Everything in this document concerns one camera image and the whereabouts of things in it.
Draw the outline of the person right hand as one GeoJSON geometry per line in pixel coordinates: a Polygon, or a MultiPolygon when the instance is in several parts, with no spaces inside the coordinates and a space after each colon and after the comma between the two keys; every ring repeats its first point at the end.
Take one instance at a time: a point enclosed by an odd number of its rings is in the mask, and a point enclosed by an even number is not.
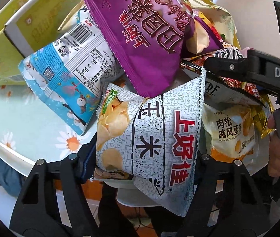
{"type": "Polygon", "coordinates": [[[275,130],[269,141],[268,174],[277,178],[280,177],[280,138],[278,137],[273,115],[269,117],[267,126],[269,129],[275,130]]]}

